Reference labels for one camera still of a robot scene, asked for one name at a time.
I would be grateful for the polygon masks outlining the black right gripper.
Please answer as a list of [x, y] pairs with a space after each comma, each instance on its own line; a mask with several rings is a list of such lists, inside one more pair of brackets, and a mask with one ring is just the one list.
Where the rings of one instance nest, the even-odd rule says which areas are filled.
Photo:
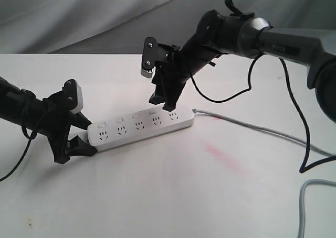
[[152, 38], [152, 63], [156, 68], [152, 84], [155, 89], [150, 104], [164, 104], [165, 111], [173, 111], [187, 80], [199, 72], [220, 52], [203, 45], [193, 35], [182, 47], [160, 43]]

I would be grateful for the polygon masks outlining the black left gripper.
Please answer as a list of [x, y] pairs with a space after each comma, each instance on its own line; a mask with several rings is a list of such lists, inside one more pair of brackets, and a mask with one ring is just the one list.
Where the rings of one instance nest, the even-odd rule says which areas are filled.
[[43, 130], [48, 138], [54, 162], [64, 164], [74, 156], [95, 155], [98, 150], [91, 146], [87, 135], [77, 135], [68, 139], [71, 126], [88, 129], [92, 122], [81, 112], [72, 114], [63, 105], [62, 91], [43, 99], [48, 111], [43, 119]]

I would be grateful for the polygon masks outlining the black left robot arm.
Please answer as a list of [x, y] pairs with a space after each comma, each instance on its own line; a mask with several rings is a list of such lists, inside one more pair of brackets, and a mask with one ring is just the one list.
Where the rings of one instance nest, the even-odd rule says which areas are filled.
[[69, 139], [72, 126], [87, 130], [91, 125], [83, 114], [82, 90], [74, 79], [67, 80], [61, 91], [39, 100], [35, 94], [1, 79], [1, 118], [19, 125], [24, 135], [47, 137], [54, 161], [65, 164], [73, 156], [93, 156], [97, 150], [79, 136]]

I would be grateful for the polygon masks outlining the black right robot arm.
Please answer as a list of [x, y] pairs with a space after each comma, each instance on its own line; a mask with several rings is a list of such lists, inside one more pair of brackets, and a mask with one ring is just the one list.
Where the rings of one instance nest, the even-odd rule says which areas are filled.
[[173, 111], [187, 80], [229, 54], [250, 59], [271, 55], [305, 66], [307, 87], [315, 91], [324, 114], [335, 120], [335, 31], [275, 28], [252, 13], [222, 16], [211, 10], [181, 47], [146, 38], [141, 73], [155, 85], [149, 102]]

